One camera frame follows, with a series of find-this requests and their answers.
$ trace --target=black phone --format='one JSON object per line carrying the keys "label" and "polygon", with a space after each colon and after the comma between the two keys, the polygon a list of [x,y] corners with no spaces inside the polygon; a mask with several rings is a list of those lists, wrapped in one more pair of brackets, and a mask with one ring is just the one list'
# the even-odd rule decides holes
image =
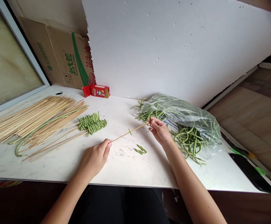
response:
{"label": "black phone", "polygon": [[230,153],[229,155],[258,190],[271,193],[271,185],[269,185],[246,158],[235,153]]}

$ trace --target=white countertop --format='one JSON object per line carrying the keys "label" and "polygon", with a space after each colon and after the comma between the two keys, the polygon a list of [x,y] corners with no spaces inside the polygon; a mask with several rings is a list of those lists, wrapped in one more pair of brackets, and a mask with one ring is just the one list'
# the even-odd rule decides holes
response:
{"label": "white countertop", "polygon": [[[80,157],[87,147],[96,145],[105,138],[114,140],[127,133],[129,128],[133,130],[143,124],[142,121],[135,119],[136,110],[129,110],[132,106],[137,105],[137,100],[135,99],[115,96],[110,96],[108,99],[94,96],[84,98],[81,90],[62,86],[48,87],[27,98],[18,103],[18,105],[41,96],[35,101],[24,104],[17,110],[30,106],[48,95],[54,95],[58,91],[62,91],[63,95],[72,96],[76,100],[84,100],[89,105],[89,108],[81,116],[99,111],[101,118],[108,121],[108,125],[97,133],[94,133],[94,135],[90,135],[89,137],[82,136],[75,139],[34,162],[22,162],[25,157],[16,157],[14,154],[16,144],[0,144],[0,179],[67,182],[75,171]],[[71,128],[68,127],[60,130],[60,133]],[[67,137],[78,134],[79,132],[78,129],[74,130]],[[32,155],[55,139],[24,153],[28,152],[28,155]],[[136,144],[143,146],[148,153],[140,155],[135,152],[133,148],[136,147]],[[261,192],[252,185],[228,155],[229,145],[224,140],[223,145],[219,146],[219,148],[221,152],[207,160],[206,166],[200,166],[191,159],[187,160],[206,189]],[[91,183],[161,188],[178,187],[165,152],[150,131],[148,131],[147,126],[134,131],[132,136],[126,135],[113,143],[104,168],[94,177]]]}

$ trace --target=right hand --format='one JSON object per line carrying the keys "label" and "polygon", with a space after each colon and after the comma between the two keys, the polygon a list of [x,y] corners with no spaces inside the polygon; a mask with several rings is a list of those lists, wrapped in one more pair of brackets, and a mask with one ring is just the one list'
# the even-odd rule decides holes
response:
{"label": "right hand", "polygon": [[173,140],[164,122],[158,120],[155,117],[152,117],[151,120],[148,119],[147,122],[148,122],[147,126],[150,126],[149,131],[152,132],[155,139],[162,146],[164,146],[165,144],[168,144],[169,142]]}
{"label": "right hand", "polygon": [[106,163],[111,146],[111,141],[106,138],[102,143],[87,148],[79,163],[76,175],[91,181]]}

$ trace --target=person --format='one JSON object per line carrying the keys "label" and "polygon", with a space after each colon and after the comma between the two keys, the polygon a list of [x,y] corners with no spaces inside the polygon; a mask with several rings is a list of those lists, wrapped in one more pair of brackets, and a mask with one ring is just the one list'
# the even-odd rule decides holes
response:
{"label": "person", "polygon": [[[157,118],[149,130],[163,147],[193,223],[226,223],[209,192],[194,174],[166,125]],[[169,223],[160,189],[87,185],[106,163],[112,143],[90,147],[77,171],[42,221],[63,223]]]}

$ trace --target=black pants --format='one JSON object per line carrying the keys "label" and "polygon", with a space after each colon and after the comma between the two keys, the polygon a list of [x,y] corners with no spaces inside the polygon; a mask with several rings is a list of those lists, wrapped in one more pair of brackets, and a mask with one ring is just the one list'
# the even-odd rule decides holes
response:
{"label": "black pants", "polygon": [[89,185],[69,223],[169,224],[161,189]]}

